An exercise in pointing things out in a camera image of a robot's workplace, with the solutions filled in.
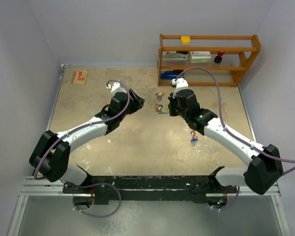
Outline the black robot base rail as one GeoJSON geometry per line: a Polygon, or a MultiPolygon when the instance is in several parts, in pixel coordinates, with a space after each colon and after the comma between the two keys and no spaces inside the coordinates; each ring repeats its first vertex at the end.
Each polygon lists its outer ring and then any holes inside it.
{"type": "Polygon", "coordinates": [[[82,186],[66,182],[65,194],[78,197],[92,194],[96,205],[110,201],[189,201],[206,203],[207,196],[235,193],[233,186],[223,187],[215,176],[89,176],[82,186]]]}

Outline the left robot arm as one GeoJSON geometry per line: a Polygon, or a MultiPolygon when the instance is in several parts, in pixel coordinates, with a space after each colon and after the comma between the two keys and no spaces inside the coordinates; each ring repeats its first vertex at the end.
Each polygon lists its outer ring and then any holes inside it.
{"type": "Polygon", "coordinates": [[[79,192],[88,192],[91,188],[90,174],[81,167],[69,164],[71,152],[117,129],[121,121],[141,109],[144,102],[132,89],[116,92],[110,103],[89,121],[67,131],[45,131],[29,159],[35,168],[34,178],[70,182],[79,192]]]}

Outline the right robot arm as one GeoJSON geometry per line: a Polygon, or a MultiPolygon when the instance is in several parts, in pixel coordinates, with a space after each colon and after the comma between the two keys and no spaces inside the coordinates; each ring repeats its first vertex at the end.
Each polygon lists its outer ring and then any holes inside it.
{"type": "Polygon", "coordinates": [[[212,111],[200,107],[195,93],[190,89],[172,92],[169,97],[170,116],[180,116],[187,125],[203,136],[209,137],[237,156],[243,168],[223,167],[209,180],[213,192],[226,186],[247,186],[263,195],[283,175],[280,153],[276,146],[264,146],[246,138],[227,125],[212,111]]]}

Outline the red S carabiner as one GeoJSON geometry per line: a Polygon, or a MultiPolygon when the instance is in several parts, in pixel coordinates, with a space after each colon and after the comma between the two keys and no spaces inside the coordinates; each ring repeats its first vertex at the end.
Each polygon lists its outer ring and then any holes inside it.
{"type": "Polygon", "coordinates": [[[192,130],[190,133],[191,133],[192,139],[196,139],[197,138],[195,131],[192,130]]]}

